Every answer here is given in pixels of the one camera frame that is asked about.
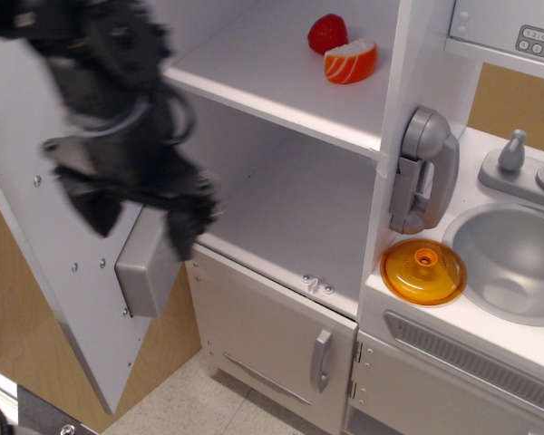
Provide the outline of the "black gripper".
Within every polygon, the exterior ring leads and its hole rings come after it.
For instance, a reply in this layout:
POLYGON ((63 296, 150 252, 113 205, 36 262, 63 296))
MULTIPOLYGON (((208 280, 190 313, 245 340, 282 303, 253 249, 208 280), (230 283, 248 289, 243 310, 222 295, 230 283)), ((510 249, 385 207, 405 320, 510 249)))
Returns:
POLYGON ((107 237, 124 200, 168 211, 179 261, 191 259, 197 237, 219 216, 213 175, 178 153, 167 103, 135 106, 120 122, 47 140, 44 155, 86 223, 107 237))

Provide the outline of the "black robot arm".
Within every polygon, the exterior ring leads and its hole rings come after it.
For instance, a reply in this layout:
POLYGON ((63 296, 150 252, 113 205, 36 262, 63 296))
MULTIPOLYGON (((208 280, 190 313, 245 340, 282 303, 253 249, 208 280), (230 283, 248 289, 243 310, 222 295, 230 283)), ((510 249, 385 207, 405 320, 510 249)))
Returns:
POLYGON ((176 256, 189 260, 219 205, 211 173, 178 150, 195 113, 161 76, 165 29, 142 1, 0 1, 0 38, 38 54, 74 126, 46 140, 63 190, 107 235, 125 201, 162 210, 176 256))

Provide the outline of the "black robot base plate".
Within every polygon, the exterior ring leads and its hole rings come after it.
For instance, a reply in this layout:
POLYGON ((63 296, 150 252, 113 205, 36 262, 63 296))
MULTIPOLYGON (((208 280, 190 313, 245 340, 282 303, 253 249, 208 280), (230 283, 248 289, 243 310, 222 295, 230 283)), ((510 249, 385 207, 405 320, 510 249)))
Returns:
POLYGON ((74 417, 59 410, 24 386, 17 386, 18 426, 37 434, 93 435, 91 430, 74 417))

